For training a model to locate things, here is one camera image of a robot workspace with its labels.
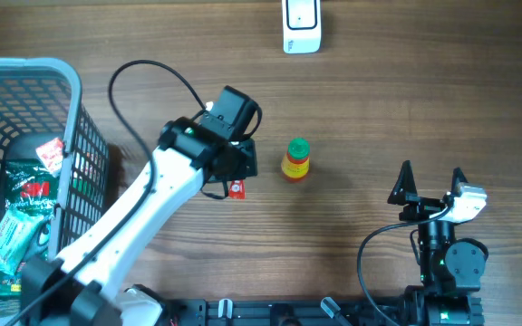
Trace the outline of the teal wet wipes pack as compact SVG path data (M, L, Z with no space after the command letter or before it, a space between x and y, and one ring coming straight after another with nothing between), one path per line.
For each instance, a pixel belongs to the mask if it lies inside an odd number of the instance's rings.
M0 222L0 272L14 275L45 217L10 206Z

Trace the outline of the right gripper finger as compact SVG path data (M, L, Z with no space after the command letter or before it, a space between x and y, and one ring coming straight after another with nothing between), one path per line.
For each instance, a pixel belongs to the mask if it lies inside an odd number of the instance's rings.
M418 202L418 192L414 181L411 162L405 160L401 165L401 170L397 181L387 199L391 205L409 205Z
M467 183L468 181L461 168L454 168L452 173L450 192L452 194L459 194L461 188L465 186Z

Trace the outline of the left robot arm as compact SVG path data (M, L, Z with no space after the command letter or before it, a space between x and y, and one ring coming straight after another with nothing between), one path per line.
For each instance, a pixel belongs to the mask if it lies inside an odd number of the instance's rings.
M155 325L160 301L144 290L121 290L141 252L168 219L211 179L244 168L240 145L249 118L205 114L168 122L143 172L84 235L50 262L23 271L21 325Z

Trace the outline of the red yellow sauce bottle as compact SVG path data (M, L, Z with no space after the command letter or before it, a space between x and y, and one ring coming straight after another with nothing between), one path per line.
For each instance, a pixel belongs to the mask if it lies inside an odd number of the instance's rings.
M292 139L281 162L281 170L286 179L297 182L304 179L310 168L310 144L306 139Z

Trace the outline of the red stick sachet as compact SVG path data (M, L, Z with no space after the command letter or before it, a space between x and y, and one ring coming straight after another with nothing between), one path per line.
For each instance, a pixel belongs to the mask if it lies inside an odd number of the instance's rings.
M228 196L233 199L245 199L246 191L243 180L233 180L231 182Z

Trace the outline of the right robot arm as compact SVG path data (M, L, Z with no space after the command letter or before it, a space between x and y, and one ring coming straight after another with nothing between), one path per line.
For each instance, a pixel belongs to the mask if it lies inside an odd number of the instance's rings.
M487 192L468 182L460 168L452 175L451 190L443 198L418 195L410 161L401 165L388 198L402 206L402 222L417 225L420 286L410 285L400 296L400 325L461 325L485 323L481 300L472 294L481 287L488 249L480 241L455 236L455 227L478 216Z

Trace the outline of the small red white snack packet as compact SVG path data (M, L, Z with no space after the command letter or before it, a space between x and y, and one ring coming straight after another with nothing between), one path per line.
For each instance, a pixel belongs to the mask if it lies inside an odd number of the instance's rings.
M61 174L63 147L63 142L59 138L54 138L35 149L38 159L54 177L58 177Z

